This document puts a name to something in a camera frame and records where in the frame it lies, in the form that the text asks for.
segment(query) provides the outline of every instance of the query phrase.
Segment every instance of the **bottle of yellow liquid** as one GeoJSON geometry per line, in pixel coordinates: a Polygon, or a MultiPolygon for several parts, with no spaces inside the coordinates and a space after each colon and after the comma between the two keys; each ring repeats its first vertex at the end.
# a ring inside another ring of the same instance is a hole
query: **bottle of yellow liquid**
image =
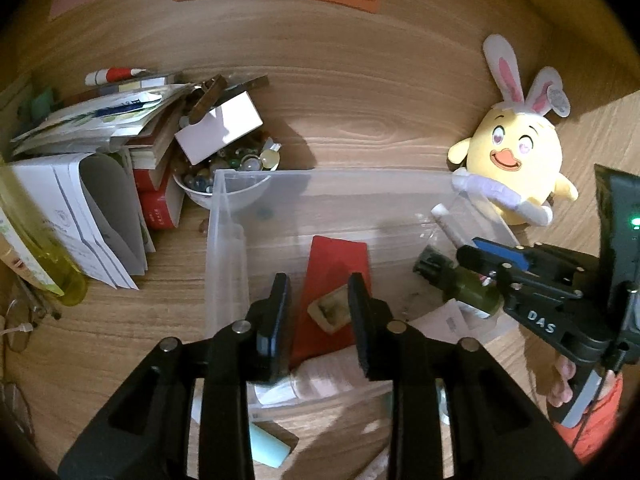
{"type": "Polygon", "coordinates": [[[0,259],[31,285],[66,306],[84,300],[87,282],[51,236],[11,169],[0,157],[0,259]]]}

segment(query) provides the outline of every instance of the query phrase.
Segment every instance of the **yellow duck plush toy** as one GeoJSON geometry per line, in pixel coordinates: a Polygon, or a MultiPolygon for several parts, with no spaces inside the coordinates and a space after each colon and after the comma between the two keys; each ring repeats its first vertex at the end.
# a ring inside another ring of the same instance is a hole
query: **yellow duck plush toy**
{"type": "Polygon", "coordinates": [[[466,170],[454,172],[459,190],[479,192],[491,200],[509,225],[548,225],[549,195],[576,200],[578,191],[560,173],[562,149],[556,128],[544,115],[570,111],[558,72],[545,67],[524,98],[516,55],[507,40],[489,36],[482,46],[491,74],[504,99],[494,105],[473,137],[449,149],[448,158],[466,170]]]}

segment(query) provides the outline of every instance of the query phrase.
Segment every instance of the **red envelope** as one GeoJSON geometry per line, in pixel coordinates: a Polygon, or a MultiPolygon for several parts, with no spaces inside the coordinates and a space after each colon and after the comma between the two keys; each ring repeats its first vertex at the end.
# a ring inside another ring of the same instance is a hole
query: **red envelope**
{"type": "Polygon", "coordinates": [[[365,243],[314,236],[293,336],[290,368],[311,357],[329,354],[355,343],[351,323],[334,334],[327,334],[306,311],[312,301],[345,285],[353,272],[362,274],[371,293],[369,255],[365,243]]]}

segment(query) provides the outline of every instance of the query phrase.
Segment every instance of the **bunny ear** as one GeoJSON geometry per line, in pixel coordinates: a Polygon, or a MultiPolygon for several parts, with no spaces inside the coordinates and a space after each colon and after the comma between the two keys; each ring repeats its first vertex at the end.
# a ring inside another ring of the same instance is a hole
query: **bunny ear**
{"type": "Polygon", "coordinates": [[[492,34],[484,40],[482,50],[504,100],[522,104],[524,97],[518,61],[509,42],[499,34],[492,34]]]}
{"type": "Polygon", "coordinates": [[[540,115],[545,115],[551,110],[551,103],[546,96],[546,91],[551,85],[562,90],[562,79],[555,68],[545,66],[533,80],[524,104],[540,115]]]}

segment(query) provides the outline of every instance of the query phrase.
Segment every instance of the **screw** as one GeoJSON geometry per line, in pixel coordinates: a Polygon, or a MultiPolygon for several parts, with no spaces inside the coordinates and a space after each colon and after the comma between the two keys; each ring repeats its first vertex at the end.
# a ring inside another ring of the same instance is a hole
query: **screw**
{"type": "Polygon", "coordinates": [[[178,340],[175,337],[165,337],[160,342],[160,349],[163,352],[171,352],[178,348],[178,340]]]}
{"type": "Polygon", "coordinates": [[[467,352],[476,352],[480,348],[480,343],[478,339],[474,339],[473,337],[463,337],[460,340],[460,346],[467,352]]]}
{"type": "Polygon", "coordinates": [[[245,319],[239,319],[233,325],[231,325],[231,330],[233,330],[237,334],[244,334],[245,332],[249,332],[251,330],[251,323],[249,323],[245,319]]]}
{"type": "Polygon", "coordinates": [[[406,324],[399,319],[392,319],[386,324],[386,329],[392,334],[401,334],[406,330],[406,324]]]}

